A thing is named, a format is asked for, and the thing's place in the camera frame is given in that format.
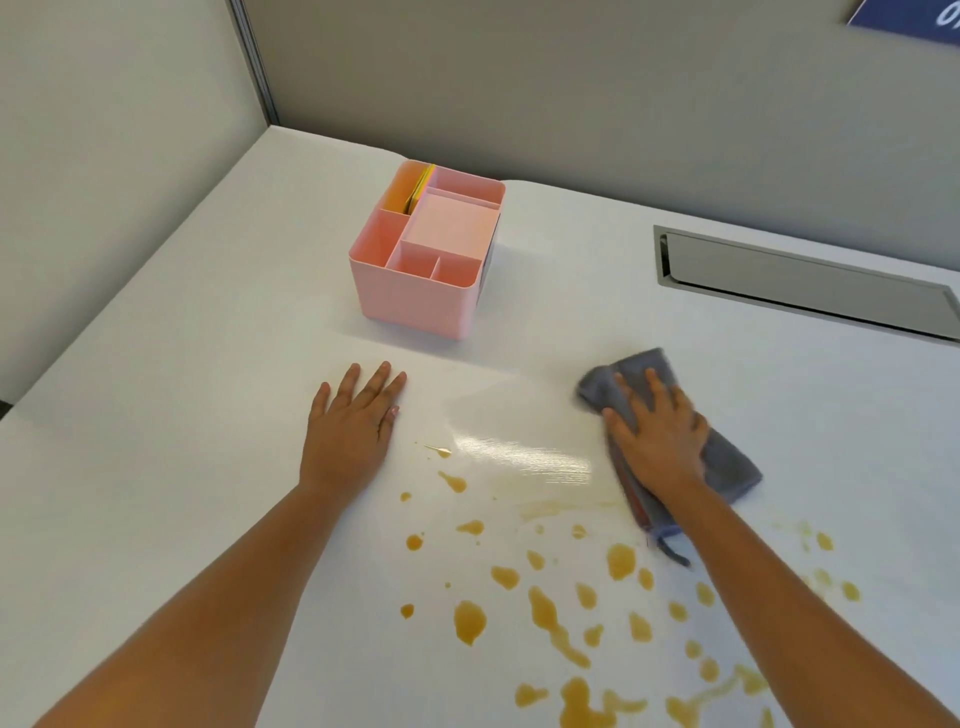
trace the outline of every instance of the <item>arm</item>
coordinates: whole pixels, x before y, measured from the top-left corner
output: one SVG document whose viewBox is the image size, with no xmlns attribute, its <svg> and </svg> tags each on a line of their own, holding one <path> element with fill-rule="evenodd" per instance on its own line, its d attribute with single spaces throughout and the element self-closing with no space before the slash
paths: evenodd
<svg viewBox="0 0 960 728">
<path fill-rule="evenodd" d="M 757 666 L 796 728 L 960 728 L 933 695 L 840 619 L 704 482 L 709 425 L 647 371 L 654 411 L 622 381 L 639 423 L 607 427 L 636 477 L 704 560 Z"/>
<path fill-rule="evenodd" d="M 36 728 L 253 726 L 300 596 L 340 514 L 376 475 L 406 375 L 350 367 L 313 400 L 300 483 L 160 608 Z"/>
</svg>

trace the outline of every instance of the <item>gray cloth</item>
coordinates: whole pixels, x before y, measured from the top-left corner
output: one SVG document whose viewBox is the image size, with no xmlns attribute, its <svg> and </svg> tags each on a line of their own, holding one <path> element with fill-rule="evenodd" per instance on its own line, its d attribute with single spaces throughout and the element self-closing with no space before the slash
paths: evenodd
<svg viewBox="0 0 960 728">
<path fill-rule="evenodd" d="M 636 430 L 634 412 L 613 375 L 617 372 L 622 374 L 630 388 L 652 409 L 653 393 L 644 374 L 651 367 L 668 387 L 677 383 L 663 349 L 651 349 L 609 366 L 591 369 L 577 385 L 577 394 L 597 412 L 604 407 L 612 408 L 627 425 Z M 679 533 L 680 527 L 670 512 L 630 472 L 616 443 L 608 438 L 608 445 L 617 476 L 640 526 L 658 540 Z M 727 503 L 733 503 L 763 478 L 750 458 L 715 429 L 707 437 L 703 458 L 707 485 Z"/>
</svg>

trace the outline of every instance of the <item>white desk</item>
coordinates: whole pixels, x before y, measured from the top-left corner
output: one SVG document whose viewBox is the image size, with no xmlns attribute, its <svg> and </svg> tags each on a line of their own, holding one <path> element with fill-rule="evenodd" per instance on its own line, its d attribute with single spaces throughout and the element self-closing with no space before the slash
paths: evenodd
<svg viewBox="0 0 960 728">
<path fill-rule="evenodd" d="M 383 358 L 410 373 L 395 443 L 307 589 L 261 724 L 556 725 L 560 687 L 580 671 L 532 624 L 533 584 L 575 644 L 606 626 L 588 650 L 594 706 L 612 688 L 651 701 L 621 725 L 668 724 L 664 698 L 705 686 L 687 639 L 723 675 L 749 656 L 722 608 L 696 603 L 702 567 L 642 547 L 652 593 L 607 575 L 608 546 L 642 538 L 599 421 L 571 397 L 588 367 L 653 346 L 764 471 L 741 513 L 795 569 L 855 583 L 861 602 L 833 588 L 829 603 L 960 711 L 960 349 L 660 287 L 652 227 L 957 292 L 960 275 L 509 182 L 474 333 L 449 342 L 357 305 L 347 248 L 400 161 L 270 129 L 0 423 L 5 725 L 35 719 L 278 500 L 320 381 Z M 441 461 L 423 444 L 455 454 Z M 455 495 L 439 469 L 467 491 Z M 524 522 L 551 510 L 538 501 L 574 509 Z M 487 527 L 480 546 L 455 531 L 474 518 Z M 835 550 L 803 551 L 803 520 Z M 572 539 L 573 523 L 589 537 Z M 421 531 L 424 547 L 408 551 Z M 528 548 L 547 557 L 543 571 Z M 494 564 L 517 568 L 520 586 L 497 586 Z M 599 593 L 593 612 L 577 581 Z M 474 647 L 454 636 L 464 598 L 489 619 Z M 690 610 L 686 624 L 667 616 L 670 599 Z M 652 643 L 631 641 L 631 610 L 652 623 Z M 521 682 L 549 700 L 519 710 Z M 764 705 L 785 724 L 769 693 L 737 692 L 703 725 L 756 725 Z"/>
</svg>

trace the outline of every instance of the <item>pink desk organizer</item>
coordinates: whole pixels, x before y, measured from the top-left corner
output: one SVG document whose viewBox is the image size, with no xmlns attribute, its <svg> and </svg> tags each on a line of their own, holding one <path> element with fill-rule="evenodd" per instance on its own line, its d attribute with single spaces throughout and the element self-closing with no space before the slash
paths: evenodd
<svg viewBox="0 0 960 728">
<path fill-rule="evenodd" d="M 463 339 L 490 258 L 503 182 L 437 167 L 412 215 L 423 170 L 405 161 L 350 248 L 364 316 Z"/>
</svg>

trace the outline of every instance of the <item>hand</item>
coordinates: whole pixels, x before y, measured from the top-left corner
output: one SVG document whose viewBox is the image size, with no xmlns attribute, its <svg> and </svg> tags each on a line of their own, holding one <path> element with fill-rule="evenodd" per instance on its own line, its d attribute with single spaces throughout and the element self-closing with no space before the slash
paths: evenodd
<svg viewBox="0 0 960 728">
<path fill-rule="evenodd" d="M 390 362 L 373 373 L 353 396 L 360 365 L 351 364 L 330 408 L 330 385 L 324 382 L 313 398 L 300 461 L 300 486 L 322 492 L 336 508 L 346 508 L 367 487 L 383 464 L 400 408 L 394 401 L 406 384 L 400 372 L 387 386 Z"/>
<path fill-rule="evenodd" d="M 684 390 L 673 387 L 672 392 L 668 391 L 653 369 L 645 374 L 654 395 L 652 412 L 623 377 L 616 375 L 617 384 L 636 415 L 637 432 L 632 432 L 612 409 L 605 409 L 603 418 L 630 470 L 651 493 L 666 502 L 677 489 L 703 481 L 700 453 L 710 425 L 693 409 Z"/>
</svg>

